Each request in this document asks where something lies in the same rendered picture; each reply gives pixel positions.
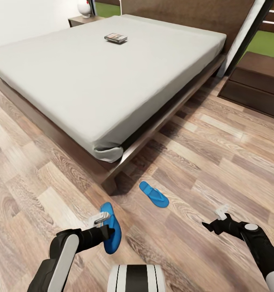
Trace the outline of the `sandal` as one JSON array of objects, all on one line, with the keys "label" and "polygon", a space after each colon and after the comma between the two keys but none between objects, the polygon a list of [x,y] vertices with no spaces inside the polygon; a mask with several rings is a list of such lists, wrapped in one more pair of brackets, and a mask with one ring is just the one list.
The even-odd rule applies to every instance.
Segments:
[{"label": "sandal", "polygon": [[156,206],[163,208],[169,205],[168,198],[161,194],[158,189],[152,188],[147,182],[142,181],[139,187]]},{"label": "sandal", "polygon": [[122,231],[119,225],[118,220],[114,214],[114,210],[112,204],[110,202],[106,202],[101,206],[101,212],[108,212],[110,214],[110,218],[103,221],[102,225],[109,225],[110,228],[114,228],[115,232],[111,234],[111,239],[104,241],[105,251],[108,254],[113,254],[117,251],[122,238]]}]

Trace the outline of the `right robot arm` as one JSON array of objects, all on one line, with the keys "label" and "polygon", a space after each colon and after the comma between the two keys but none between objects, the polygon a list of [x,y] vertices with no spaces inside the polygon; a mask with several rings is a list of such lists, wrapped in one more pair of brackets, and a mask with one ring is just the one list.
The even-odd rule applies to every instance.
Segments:
[{"label": "right robot arm", "polygon": [[225,213],[230,208],[231,207],[228,203],[222,205],[214,211],[215,215],[219,215],[217,219],[211,223],[202,222],[202,224],[210,232],[214,231],[217,235],[220,235],[222,232],[226,232],[245,241],[258,268],[263,274],[270,292],[274,292],[273,245],[264,230],[259,225],[243,221],[240,223],[233,221],[230,214]]}]

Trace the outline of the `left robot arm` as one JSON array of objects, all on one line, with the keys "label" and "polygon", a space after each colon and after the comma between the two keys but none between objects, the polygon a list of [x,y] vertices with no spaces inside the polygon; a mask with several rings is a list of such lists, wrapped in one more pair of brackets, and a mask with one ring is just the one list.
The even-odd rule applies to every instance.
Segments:
[{"label": "left robot arm", "polygon": [[88,230],[67,229],[58,232],[50,245],[50,258],[44,259],[27,292],[63,292],[76,253],[111,239],[115,232],[109,225],[98,226],[110,218],[101,212],[90,218]]}]

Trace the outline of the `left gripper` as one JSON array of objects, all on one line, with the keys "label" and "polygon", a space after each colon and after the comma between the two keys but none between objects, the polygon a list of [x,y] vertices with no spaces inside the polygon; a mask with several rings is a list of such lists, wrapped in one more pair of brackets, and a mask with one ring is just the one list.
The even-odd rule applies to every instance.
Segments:
[{"label": "left gripper", "polygon": [[111,234],[115,232],[114,228],[110,228],[109,225],[101,225],[100,228],[90,228],[88,231],[91,233],[91,244],[89,249],[99,245],[101,242],[111,239]]}]

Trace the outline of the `hardback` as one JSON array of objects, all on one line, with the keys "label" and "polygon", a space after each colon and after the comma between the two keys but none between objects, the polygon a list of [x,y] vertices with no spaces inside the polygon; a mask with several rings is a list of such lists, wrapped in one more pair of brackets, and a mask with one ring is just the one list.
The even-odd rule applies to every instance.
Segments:
[{"label": "hardback", "polygon": [[127,36],[112,33],[112,34],[105,36],[104,39],[120,43],[120,42],[127,40]]}]

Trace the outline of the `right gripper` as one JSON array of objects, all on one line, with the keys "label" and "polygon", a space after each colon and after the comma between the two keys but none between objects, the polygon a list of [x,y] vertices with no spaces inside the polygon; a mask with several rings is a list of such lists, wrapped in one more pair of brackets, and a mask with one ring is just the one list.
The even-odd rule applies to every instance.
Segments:
[{"label": "right gripper", "polygon": [[225,213],[227,216],[224,220],[218,220],[215,219],[211,223],[205,223],[202,222],[202,224],[210,231],[214,231],[217,235],[220,235],[222,232],[226,232],[230,235],[232,235],[230,231],[230,224],[233,222],[233,219],[231,218],[230,214]]}]

